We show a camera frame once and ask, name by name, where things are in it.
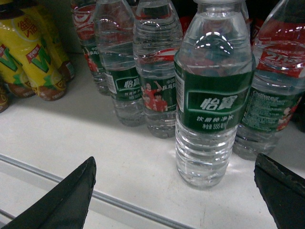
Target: bottle label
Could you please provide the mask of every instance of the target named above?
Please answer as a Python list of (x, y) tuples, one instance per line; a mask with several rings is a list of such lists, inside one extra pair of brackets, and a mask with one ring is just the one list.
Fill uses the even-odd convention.
[(187, 29), (189, 28), (189, 25), (191, 24), (192, 19), (193, 19), (193, 17), (191, 15), (179, 18), (180, 24), (182, 26), (183, 36), (185, 35)]
[(94, 38), (94, 10), (95, 4), (72, 9), (73, 23), (80, 40)]
[(258, 32), (260, 31), (263, 23), (264, 23), (264, 20), (255, 18), (254, 24), (252, 25), (253, 31), (251, 33), (251, 46), (254, 44), (255, 38), (256, 38)]
[(301, 96), (269, 94), (251, 88), (241, 123), (256, 131), (280, 131), (288, 125)]
[(176, 110), (175, 77), (168, 79), (147, 79), (140, 77), (144, 106), (156, 112)]
[(256, 51), (257, 69), (285, 74), (290, 77), (305, 77), (305, 23), (284, 23), (270, 19), (257, 35), (258, 46), (264, 49)]
[[(5, 41), (10, 54), (22, 64), (38, 96), (53, 100), (53, 96), (64, 93), (66, 85), (62, 75), (53, 64), (45, 40), (29, 15), (1, 20), (0, 30), (0, 40)], [(48, 89), (53, 90), (50, 96), (45, 94)]]
[(105, 74), (113, 99), (127, 102), (141, 98), (139, 75), (136, 68), (123, 71), (106, 70)]
[(205, 133), (223, 131), (242, 119), (253, 72), (226, 77), (206, 77), (174, 63), (180, 121)]
[(82, 45), (81, 48), (84, 52), (90, 71), (93, 73), (103, 73), (104, 67), (100, 61), (100, 54), (95, 43), (93, 42), (88, 45)]

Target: black plastic object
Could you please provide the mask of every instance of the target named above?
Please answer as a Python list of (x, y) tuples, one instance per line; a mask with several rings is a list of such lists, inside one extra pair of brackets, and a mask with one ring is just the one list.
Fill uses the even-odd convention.
[(292, 121), (295, 122), (298, 128), (305, 133), (305, 94), (292, 116)]
[(254, 180), (279, 229), (305, 229), (305, 180), (264, 154)]
[(2, 229), (82, 229), (95, 184), (89, 157), (62, 182)]

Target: yellow bottle label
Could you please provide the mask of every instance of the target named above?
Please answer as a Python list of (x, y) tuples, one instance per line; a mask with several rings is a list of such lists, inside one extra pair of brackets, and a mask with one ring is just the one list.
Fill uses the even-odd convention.
[(60, 68), (64, 61), (69, 60), (69, 57), (62, 46), (59, 32), (54, 24), (52, 15), (44, 6), (40, 4), (37, 6), (24, 8), (22, 11), (30, 15), (35, 20), (35, 23), (37, 24), (47, 43), (47, 47), (51, 57), (55, 61), (56, 67)]
[(22, 64), (38, 96), (41, 86), (65, 90), (62, 75), (52, 63), (41, 33), (28, 15), (0, 20), (0, 42), (9, 48), (10, 54)]
[(29, 79), (20, 63), (10, 54), (9, 49), (0, 43), (0, 72), (6, 83), (28, 85)]

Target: water bottle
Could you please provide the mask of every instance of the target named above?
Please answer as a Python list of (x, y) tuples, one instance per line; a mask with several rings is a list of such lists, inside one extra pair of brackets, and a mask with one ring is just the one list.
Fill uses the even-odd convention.
[(250, 39), (251, 45), (254, 44), (255, 37), (260, 31), (264, 21), (278, 2), (279, 0), (256, 0), (255, 2), (249, 1), (249, 5), (253, 8), (253, 25)]
[(133, 14), (135, 15), (135, 12), (137, 11), (138, 8), (139, 0), (127, 0), (127, 3), (129, 4)]
[(175, 56), (176, 165), (192, 187), (223, 178), (253, 78), (239, 0), (196, 0), (197, 13)]
[(103, 60), (115, 113), (126, 126), (145, 122), (139, 75), (132, 51), (134, 15), (126, 0), (98, 0), (96, 44)]
[(71, 0), (72, 19), (97, 89), (103, 95), (110, 95), (94, 37), (95, 4), (96, 0)]
[(255, 160), (275, 148), (305, 91), (305, 0), (281, 0), (253, 46), (256, 70), (233, 151)]
[(251, 37), (251, 20), (249, 18), (248, 7), (245, 0), (242, 1), (242, 15), (244, 17), (244, 21), (246, 22), (248, 34)]
[(159, 138), (175, 135), (173, 57), (180, 48), (182, 36), (179, 17), (170, 0), (140, 0), (134, 24), (133, 52), (147, 127)]

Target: white shelf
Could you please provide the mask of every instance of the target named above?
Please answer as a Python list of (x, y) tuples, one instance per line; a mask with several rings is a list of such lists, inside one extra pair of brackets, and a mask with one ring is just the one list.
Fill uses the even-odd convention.
[[(220, 184), (204, 191), (188, 187), (176, 171), (174, 138), (153, 137), (144, 125), (120, 124), (111, 98), (100, 95), (95, 88), (83, 55), (72, 55), (71, 60), (77, 75), (62, 99), (46, 102), (36, 96), (13, 98), (10, 107), (0, 114), (1, 154), (62, 178), (94, 156), (94, 190), (126, 205), (195, 229), (276, 229), (254, 182), (254, 161), (232, 154)], [(305, 133), (293, 123), (284, 131), (285, 138), (270, 157), (305, 177)], [(20, 181), (14, 173), (8, 176)], [(0, 189), (0, 209), (13, 215), (51, 189), (39, 186), (33, 197), (27, 197), (31, 201), (16, 200), (25, 190), (8, 180), (4, 176), (0, 180), (6, 186)], [(32, 185), (28, 180), (21, 181)], [(91, 202), (92, 213), (85, 228), (101, 228), (108, 220), (116, 223), (114, 228), (166, 228), (95, 198)]]

